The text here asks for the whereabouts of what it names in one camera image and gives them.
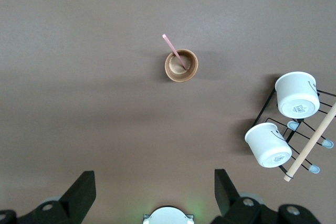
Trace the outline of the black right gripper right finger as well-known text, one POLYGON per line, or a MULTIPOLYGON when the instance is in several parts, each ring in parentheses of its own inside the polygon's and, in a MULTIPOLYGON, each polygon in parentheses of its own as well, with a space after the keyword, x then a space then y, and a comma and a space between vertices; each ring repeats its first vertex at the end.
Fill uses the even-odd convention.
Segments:
POLYGON ((278 213, 251 194, 240 194, 224 169, 214 171, 215 199, 220 215, 212 224, 279 224, 278 213))

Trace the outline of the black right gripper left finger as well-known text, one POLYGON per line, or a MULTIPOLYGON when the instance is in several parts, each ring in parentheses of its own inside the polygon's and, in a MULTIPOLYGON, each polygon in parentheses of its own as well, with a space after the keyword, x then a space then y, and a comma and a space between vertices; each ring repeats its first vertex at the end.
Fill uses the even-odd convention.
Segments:
POLYGON ((85 171, 60 199, 40 204, 16 224, 82 224, 94 201, 94 172, 85 171))

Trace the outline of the white paper cup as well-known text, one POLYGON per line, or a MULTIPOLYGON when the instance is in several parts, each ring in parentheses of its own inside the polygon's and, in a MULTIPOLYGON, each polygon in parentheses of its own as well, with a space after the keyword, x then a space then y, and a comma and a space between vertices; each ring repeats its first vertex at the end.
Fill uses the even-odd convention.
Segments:
POLYGON ((320 108, 315 78, 295 71, 281 76, 275 83, 279 112, 288 118, 305 119, 320 108))
POLYGON ((292 156, 292 150, 273 123, 260 123, 245 134, 258 164, 265 168, 274 168, 286 163, 292 156))

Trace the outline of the brown cylindrical cup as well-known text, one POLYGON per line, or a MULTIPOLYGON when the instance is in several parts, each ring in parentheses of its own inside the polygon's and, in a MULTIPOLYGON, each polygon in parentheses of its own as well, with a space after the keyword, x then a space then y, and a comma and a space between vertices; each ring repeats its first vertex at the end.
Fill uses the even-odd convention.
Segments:
POLYGON ((198 70, 198 59, 195 53, 188 49, 178 49, 177 53, 184 62, 186 69, 183 67, 178 57, 172 52, 165 60, 165 73, 172 81, 189 81, 195 76, 198 70))

